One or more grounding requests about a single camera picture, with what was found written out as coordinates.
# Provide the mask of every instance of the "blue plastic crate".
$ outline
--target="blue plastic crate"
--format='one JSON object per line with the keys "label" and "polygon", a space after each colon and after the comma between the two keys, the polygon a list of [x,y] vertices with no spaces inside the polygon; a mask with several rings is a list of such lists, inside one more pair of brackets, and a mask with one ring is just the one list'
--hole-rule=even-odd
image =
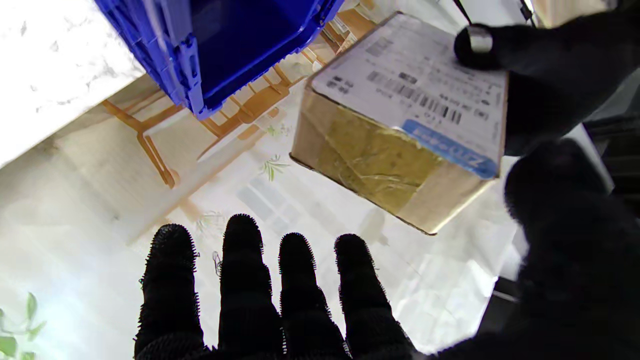
{"label": "blue plastic crate", "polygon": [[344,0],[95,0],[175,104],[206,119],[306,47]]}

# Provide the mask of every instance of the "blue label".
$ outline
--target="blue label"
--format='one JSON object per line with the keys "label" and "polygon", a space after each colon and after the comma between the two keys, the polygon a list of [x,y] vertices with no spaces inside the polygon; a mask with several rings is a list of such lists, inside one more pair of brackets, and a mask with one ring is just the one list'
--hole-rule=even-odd
{"label": "blue label", "polygon": [[407,119],[402,129],[416,138],[422,146],[483,179],[492,179],[498,174],[498,165],[490,158],[478,154],[415,120]]}

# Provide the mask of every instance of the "plant leaf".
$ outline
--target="plant leaf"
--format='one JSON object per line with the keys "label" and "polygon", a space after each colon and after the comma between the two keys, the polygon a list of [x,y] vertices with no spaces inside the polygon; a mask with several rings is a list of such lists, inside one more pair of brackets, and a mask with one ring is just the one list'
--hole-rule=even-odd
{"label": "plant leaf", "polygon": [[36,358],[36,353],[34,352],[23,352],[22,355],[20,355],[20,360],[35,360]]}
{"label": "plant leaf", "polygon": [[32,293],[29,293],[29,297],[27,298],[27,319],[29,322],[33,321],[33,317],[36,315],[37,309],[38,301]]}
{"label": "plant leaf", "polygon": [[36,340],[36,338],[38,337],[38,334],[40,334],[40,331],[42,331],[42,328],[45,325],[47,325],[47,322],[41,322],[38,326],[36,326],[33,329],[29,330],[29,336],[27,336],[27,340],[28,341]]}
{"label": "plant leaf", "polygon": [[8,357],[15,357],[15,349],[18,347],[13,336],[0,336],[0,352]]}

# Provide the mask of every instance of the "cardboard box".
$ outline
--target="cardboard box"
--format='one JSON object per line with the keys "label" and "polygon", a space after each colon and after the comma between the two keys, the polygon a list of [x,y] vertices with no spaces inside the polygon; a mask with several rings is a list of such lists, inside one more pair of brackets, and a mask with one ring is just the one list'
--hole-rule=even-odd
{"label": "cardboard box", "polygon": [[291,158],[428,234],[497,176],[507,75],[396,13],[311,77]]}

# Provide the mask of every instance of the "glove finger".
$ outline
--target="glove finger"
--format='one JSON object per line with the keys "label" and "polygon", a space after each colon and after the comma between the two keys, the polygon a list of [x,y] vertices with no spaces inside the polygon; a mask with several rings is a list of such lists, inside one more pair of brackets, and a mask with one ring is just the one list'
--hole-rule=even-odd
{"label": "glove finger", "polygon": [[635,12],[603,12],[553,29],[472,24],[456,36],[454,52],[468,67],[505,69],[585,92],[637,68],[639,20]]}
{"label": "glove finger", "polygon": [[234,215],[222,245],[218,350],[231,358],[281,354],[282,342],[260,230],[250,216]]}
{"label": "glove finger", "polygon": [[340,329],[331,320],[324,293],[316,283],[316,262],[307,239],[300,234],[285,235],[278,262],[287,354],[347,359]]}
{"label": "glove finger", "polygon": [[354,234],[340,236],[335,242],[335,254],[351,355],[358,358],[373,352],[413,352],[413,344],[391,312],[363,239]]}
{"label": "glove finger", "polygon": [[456,37],[460,63],[511,71],[505,153],[520,156],[584,120],[640,65],[640,16],[605,12],[554,29],[473,24]]}
{"label": "glove finger", "polygon": [[134,347],[137,359],[209,351],[202,341],[194,269],[195,246],[189,232],[176,224],[162,226],[140,281],[145,300]]}

